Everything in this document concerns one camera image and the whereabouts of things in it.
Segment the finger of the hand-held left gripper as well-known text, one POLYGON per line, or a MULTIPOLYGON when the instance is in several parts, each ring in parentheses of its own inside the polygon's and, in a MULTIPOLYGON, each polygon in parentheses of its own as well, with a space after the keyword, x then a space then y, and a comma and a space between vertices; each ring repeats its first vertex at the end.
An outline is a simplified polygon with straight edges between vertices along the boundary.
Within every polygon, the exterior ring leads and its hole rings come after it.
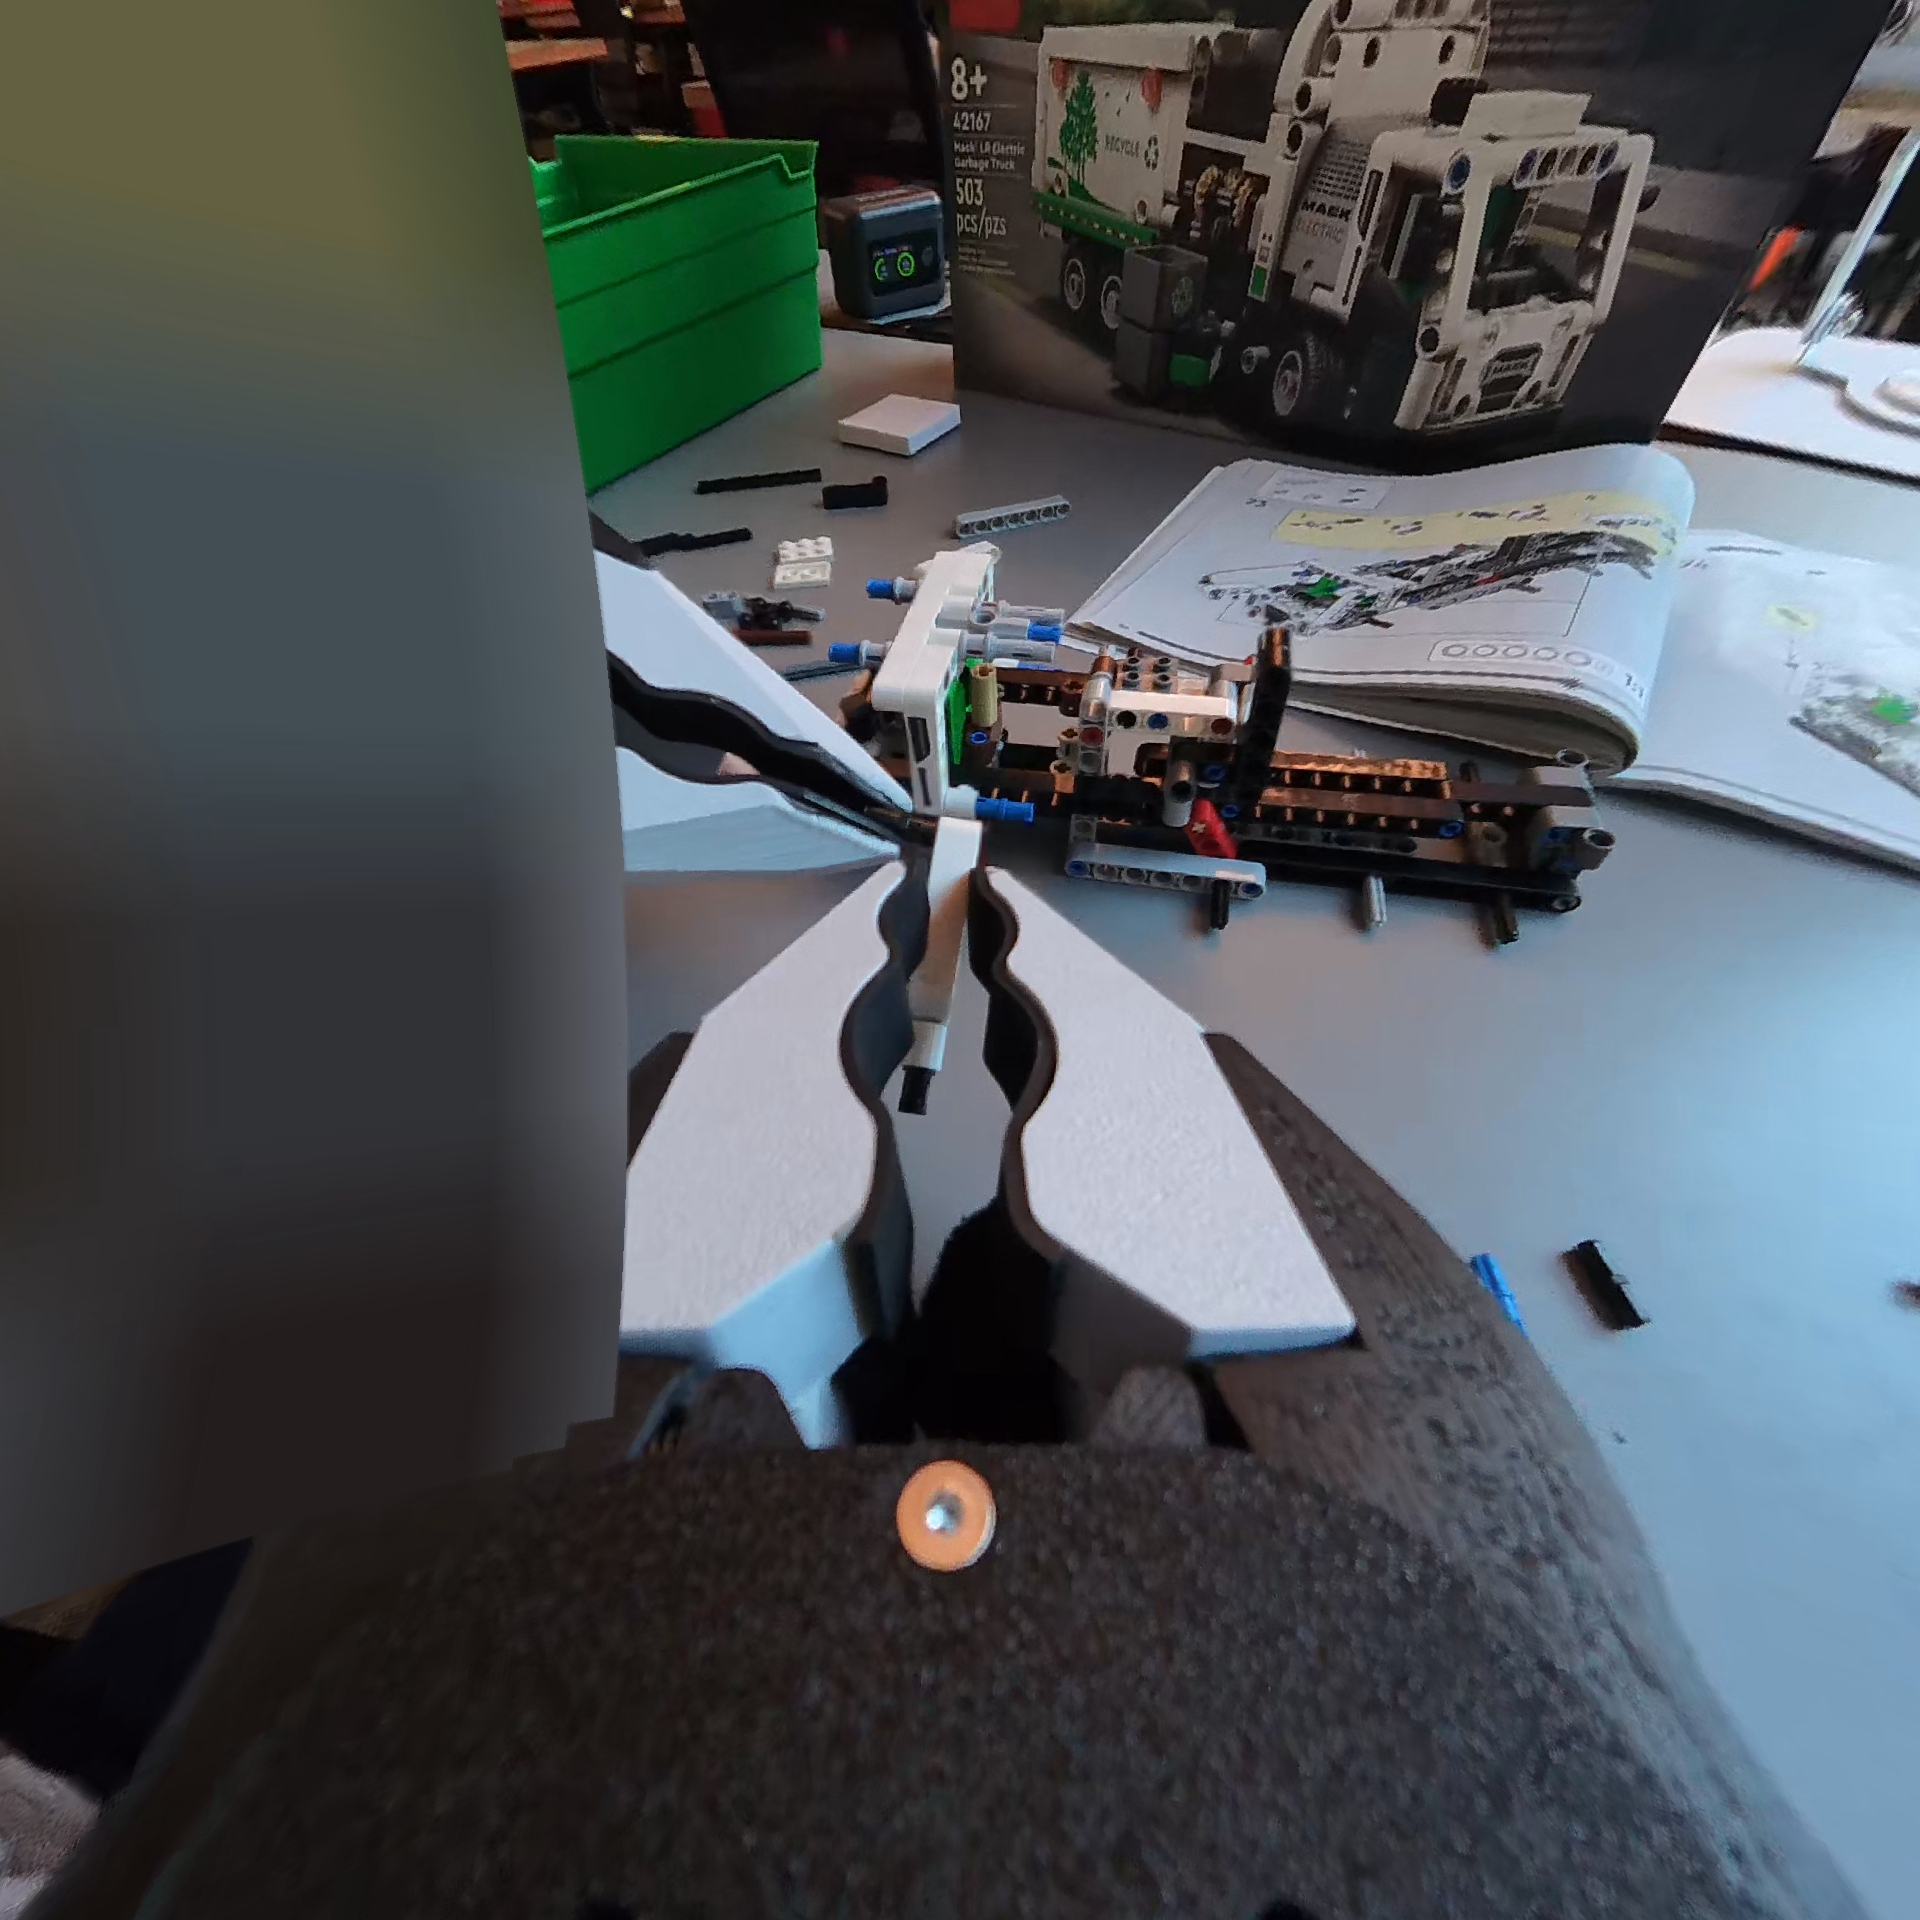
POLYGON ((620 750, 683 782, 912 815, 905 785, 663 574, 604 552, 594 574, 620 750))
POLYGON ((844 871, 897 846, 765 780, 685 780, 617 750, 622 868, 634 877, 844 871))

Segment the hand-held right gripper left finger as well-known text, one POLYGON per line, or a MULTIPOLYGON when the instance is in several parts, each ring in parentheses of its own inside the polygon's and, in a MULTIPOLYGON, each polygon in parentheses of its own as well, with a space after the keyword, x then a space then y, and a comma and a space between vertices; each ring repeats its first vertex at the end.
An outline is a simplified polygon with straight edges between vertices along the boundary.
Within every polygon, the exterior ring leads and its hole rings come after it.
POLYGON ((834 1378, 909 1300, 884 1089, 917 959, 919 881, 889 862, 634 1076, 617 1348, 760 1372, 811 1448, 849 1439, 834 1378))

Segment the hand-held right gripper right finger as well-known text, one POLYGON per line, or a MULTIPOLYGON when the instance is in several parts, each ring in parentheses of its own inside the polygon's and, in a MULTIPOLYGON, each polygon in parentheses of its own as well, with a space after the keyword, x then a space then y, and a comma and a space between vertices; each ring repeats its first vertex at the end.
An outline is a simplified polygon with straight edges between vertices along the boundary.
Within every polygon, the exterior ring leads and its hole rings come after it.
POLYGON ((1136 1368, 1330 1348, 1356 1310, 1210 1032, 1018 875, 972 875, 997 1193, 1042 1348, 1090 1402, 1136 1368))

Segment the white lego beam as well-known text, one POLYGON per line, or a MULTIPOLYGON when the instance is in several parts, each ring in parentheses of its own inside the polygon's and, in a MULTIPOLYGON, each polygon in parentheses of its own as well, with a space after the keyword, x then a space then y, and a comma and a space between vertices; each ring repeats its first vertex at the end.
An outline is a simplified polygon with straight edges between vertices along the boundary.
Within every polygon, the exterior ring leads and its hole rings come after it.
POLYGON ((907 980, 914 1036, 901 1062, 900 1114, 926 1114, 934 1078, 943 1065, 952 996, 968 938, 972 875, 980 852, 977 820, 939 817, 923 874, 923 954, 907 980))

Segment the lego truck chassis assembly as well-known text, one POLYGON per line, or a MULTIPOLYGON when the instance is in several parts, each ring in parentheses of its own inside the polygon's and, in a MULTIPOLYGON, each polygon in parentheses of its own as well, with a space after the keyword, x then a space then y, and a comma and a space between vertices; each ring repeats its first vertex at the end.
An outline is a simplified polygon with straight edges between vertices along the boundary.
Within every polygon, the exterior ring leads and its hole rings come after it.
POLYGON ((1054 660, 1061 624, 995 590, 987 542, 934 554, 887 644, 835 644, 860 666, 847 707, 926 822, 1032 823, 1072 880, 1196 899, 1219 931, 1269 881, 1461 899, 1493 943, 1520 909, 1570 914, 1615 846, 1586 762, 1563 750, 1503 778, 1469 759, 1282 750, 1291 629, 1260 603, 1250 651, 1208 672, 1138 646, 1054 660))

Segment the short black lego piece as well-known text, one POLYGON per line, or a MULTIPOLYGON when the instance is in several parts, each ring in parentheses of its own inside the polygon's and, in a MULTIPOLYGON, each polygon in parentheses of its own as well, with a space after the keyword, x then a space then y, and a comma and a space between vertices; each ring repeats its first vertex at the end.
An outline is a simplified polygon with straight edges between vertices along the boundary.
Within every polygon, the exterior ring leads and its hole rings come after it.
POLYGON ((1571 1279, 1596 1313, 1596 1320, 1609 1332, 1634 1332, 1647 1323, 1643 1310, 1634 1300, 1632 1290, 1620 1265, 1594 1240, 1583 1237, 1561 1255, 1571 1279))

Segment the lego instruction booklet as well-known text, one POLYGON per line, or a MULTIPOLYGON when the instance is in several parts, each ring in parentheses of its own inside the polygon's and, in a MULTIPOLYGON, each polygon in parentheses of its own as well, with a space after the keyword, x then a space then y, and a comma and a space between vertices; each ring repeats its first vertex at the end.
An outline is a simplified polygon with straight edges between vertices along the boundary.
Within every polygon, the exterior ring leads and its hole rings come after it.
POLYGON ((1429 475, 1214 468, 1069 616, 1090 639, 1242 660, 1276 617, 1291 699, 1918 866, 1918 583, 1692 529, 1645 444, 1429 475))

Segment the lego set box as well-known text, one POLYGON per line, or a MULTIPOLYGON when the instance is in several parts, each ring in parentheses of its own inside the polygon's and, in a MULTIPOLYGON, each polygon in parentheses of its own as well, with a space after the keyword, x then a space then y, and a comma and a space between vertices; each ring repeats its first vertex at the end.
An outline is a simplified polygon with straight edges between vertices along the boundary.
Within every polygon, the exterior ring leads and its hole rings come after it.
POLYGON ((959 383, 1385 466, 1643 442, 1916 3, 937 3, 959 383))

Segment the white flat block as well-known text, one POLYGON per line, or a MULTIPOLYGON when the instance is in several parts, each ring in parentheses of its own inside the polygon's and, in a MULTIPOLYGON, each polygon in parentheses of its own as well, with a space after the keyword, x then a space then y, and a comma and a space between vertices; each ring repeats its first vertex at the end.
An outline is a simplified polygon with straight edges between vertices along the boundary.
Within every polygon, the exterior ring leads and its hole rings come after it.
POLYGON ((961 424, 958 402, 923 395, 881 395, 834 424, 834 440, 847 448, 916 457, 961 424))

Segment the green plastic bin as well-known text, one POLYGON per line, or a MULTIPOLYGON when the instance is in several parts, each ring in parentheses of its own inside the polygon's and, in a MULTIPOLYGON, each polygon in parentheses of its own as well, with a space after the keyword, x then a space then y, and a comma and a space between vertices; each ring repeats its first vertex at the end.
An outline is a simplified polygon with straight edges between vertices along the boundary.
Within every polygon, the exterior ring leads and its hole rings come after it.
POLYGON ((530 159, 587 492, 822 365, 815 153, 562 133, 530 159))

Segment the dark device with green display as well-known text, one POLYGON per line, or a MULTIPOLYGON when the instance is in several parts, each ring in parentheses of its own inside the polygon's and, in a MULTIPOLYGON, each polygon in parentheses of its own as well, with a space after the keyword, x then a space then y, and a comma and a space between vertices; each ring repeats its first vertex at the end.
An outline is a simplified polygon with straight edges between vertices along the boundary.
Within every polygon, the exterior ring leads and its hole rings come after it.
POLYGON ((948 303, 948 210, 912 184, 818 203, 832 297, 853 323, 923 320, 948 303))

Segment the brown wooden shelf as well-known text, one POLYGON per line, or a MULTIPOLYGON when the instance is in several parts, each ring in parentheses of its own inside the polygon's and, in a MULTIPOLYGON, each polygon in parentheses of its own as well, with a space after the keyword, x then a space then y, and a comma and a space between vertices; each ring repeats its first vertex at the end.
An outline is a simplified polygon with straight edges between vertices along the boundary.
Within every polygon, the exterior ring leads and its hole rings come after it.
POLYGON ((562 133, 692 133, 701 77, 679 1, 495 6, 527 153, 562 133))

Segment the white flat stand base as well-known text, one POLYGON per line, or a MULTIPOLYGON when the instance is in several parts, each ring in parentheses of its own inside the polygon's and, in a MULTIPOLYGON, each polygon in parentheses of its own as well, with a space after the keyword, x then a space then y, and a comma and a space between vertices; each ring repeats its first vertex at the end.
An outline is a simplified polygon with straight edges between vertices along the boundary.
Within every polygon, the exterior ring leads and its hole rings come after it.
POLYGON ((1913 482, 1918 347, 1859 335, 1808 343, 1792 327, 1728 332, 1694 363, 1663 430, 1913 482))

